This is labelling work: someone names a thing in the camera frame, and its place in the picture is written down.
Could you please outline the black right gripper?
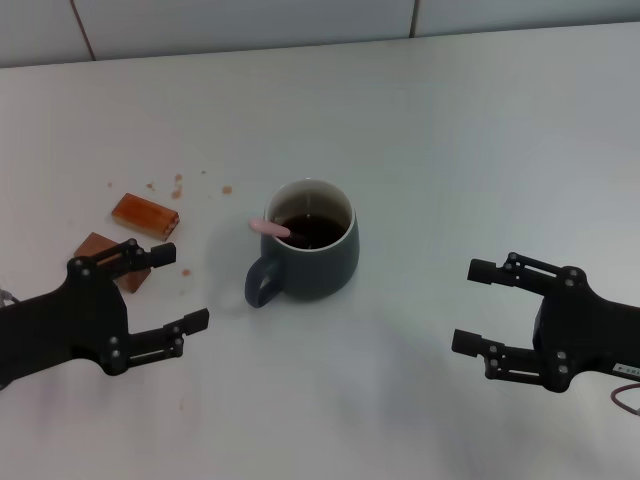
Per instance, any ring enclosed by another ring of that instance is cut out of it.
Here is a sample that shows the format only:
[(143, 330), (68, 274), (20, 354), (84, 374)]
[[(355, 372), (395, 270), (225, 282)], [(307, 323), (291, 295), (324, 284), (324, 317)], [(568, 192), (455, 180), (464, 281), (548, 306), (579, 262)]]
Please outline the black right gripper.
[(566, 391), (583, 372), (639, 379), (639, 309), (597, 295), (579, 268), (511, 252), (502, 265), (472, 259), (467, 279), (543, 295), (534, 324), (535, 351), (454, 331), (452, 351), (482, 357), (487, 379), (554, 393)]

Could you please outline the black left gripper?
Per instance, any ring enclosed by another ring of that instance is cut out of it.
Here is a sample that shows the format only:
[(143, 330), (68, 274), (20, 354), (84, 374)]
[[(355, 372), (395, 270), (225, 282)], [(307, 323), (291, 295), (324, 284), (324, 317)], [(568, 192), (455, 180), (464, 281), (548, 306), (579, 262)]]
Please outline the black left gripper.
[(185, 337), (208, 328), (209, 311), (130, 334), (115, 285), (141, 286), (152, 269), (176, 261), (176, 247), (144, 250), (131, 238), (67, 264), (54, 291), (1, 307), (1, 387), (72, 360), (89, 360), (110, 376), (178, 358)]

